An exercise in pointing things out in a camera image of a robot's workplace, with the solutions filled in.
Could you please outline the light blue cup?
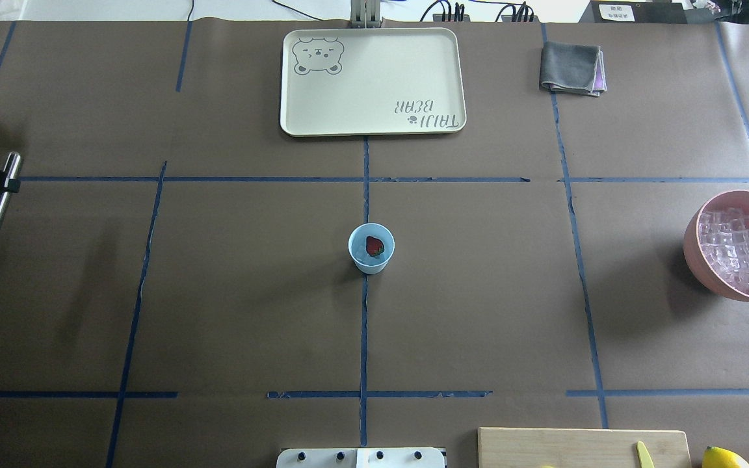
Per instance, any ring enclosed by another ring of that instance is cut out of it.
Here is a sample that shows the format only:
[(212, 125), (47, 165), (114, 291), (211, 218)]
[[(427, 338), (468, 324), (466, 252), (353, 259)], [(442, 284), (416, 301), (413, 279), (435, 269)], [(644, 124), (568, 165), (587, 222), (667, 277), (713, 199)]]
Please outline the light blue cup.
[(348, 238), (348, 252), (352, 261), (366, 275), (382, 272), (394, 251), (393, 234), (381, 224), (365, 223), (357, 226)]

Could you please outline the red strawberry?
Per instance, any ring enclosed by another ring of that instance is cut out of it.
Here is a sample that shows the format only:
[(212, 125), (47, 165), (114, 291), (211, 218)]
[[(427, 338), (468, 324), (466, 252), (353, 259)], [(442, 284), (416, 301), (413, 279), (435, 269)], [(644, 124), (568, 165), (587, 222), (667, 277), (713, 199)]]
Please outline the red strawberry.
[(386, 251), (386, 244), (380, 238), (366, 236), (365, 251), (369, 257), (378, 258)]

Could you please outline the pile of ice cubes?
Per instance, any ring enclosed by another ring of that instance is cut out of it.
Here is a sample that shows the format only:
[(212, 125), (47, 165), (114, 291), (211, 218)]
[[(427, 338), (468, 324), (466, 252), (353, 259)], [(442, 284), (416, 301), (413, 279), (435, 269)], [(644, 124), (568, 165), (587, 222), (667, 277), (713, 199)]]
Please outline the pile of ice cubes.
[(738, 207), (698, 216), (702, 255), (722, 281), (749, 295), (749, 214)]

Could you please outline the cream bear tray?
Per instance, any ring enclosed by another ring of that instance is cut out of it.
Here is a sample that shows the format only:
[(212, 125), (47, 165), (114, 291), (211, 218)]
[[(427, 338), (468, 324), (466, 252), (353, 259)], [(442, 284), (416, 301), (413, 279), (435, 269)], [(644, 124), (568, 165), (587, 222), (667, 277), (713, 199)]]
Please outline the cream bear tray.
[(442, 134), (466, 122), (450, 29), (301, 29), (283, 39), (280, 128), (288, 135)]

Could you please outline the wooden cutting board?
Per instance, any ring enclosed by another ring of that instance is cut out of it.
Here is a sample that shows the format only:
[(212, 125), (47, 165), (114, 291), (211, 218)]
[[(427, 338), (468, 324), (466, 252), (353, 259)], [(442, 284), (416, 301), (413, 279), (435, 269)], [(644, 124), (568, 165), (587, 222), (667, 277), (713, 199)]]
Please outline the wooden cutting board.
[(642, 442), (656, 467), (690, 467), (677, 430), (501, 428), (477, 430), (480, 467), (639, 467)]

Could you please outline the grey folded cloth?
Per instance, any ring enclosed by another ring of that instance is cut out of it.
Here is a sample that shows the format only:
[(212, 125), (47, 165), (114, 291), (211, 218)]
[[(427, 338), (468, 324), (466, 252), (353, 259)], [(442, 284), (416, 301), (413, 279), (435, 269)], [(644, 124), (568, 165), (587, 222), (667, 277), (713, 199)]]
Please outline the grey folded cloth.
[(599, 97), (607, 91), (603, 48), (544, 42), (538, 82), (549, 91)]

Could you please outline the black box device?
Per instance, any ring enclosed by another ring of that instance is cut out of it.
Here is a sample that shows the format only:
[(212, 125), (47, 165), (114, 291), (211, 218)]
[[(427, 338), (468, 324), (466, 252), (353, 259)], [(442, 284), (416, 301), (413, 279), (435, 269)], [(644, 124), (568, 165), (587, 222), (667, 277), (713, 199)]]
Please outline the black box device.
[(675, 2), (589, 1), (579, 23), (688, 24), (685, 12)]

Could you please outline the yellow plastic knife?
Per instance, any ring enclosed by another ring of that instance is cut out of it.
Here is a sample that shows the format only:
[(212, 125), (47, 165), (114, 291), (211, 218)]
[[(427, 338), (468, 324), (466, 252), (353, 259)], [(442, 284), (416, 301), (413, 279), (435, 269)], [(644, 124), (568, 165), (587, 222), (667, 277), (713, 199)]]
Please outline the yellow plastic knife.
[(653, 458), (651, 458), (647, 445), (643, 441), (636, 442), (636, 452), (640, 468), (655, 468)]

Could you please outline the pink bowl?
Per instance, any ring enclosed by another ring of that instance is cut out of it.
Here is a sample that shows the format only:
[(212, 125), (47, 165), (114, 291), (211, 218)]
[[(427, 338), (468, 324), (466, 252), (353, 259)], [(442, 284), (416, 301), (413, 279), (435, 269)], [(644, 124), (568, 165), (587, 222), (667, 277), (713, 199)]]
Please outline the pink bowl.
[(705, 287), (749, 302), (749, 190), (728, 190), (706, 201), (686, 228), (683, 253)]

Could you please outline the lower yellow lemon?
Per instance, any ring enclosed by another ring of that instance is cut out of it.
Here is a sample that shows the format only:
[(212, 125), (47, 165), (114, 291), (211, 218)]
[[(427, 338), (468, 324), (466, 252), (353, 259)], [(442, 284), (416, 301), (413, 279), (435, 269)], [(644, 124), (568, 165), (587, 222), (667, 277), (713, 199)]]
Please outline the lower yellow lemon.
[(732, 450), (708, 445), (704, 450), (701, 466), (703, 468), (749, 468), (749, 462)]

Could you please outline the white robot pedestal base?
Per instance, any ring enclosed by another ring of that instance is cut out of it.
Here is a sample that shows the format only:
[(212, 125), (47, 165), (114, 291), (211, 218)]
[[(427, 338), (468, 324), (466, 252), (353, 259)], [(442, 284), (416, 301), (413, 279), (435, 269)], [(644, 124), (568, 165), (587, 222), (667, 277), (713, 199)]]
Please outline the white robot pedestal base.
[(276, 467), (447, 467), (436, 447), (347, 447), (285, 449)]

